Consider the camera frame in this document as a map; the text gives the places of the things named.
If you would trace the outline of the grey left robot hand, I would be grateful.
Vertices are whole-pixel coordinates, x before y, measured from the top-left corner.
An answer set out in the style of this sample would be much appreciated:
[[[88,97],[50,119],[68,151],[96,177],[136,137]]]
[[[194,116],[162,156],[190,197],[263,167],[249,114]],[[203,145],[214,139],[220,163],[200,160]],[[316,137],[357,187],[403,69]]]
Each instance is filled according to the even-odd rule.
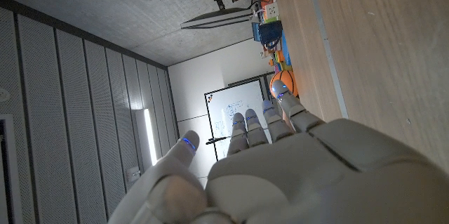
[[[348,119],[325,122],[282,81],[286,117],[263,103],[236,114],[227,156],[202,185],[188,131],[145,171],[111,223],[447,223],[448,174],[423,154]]]

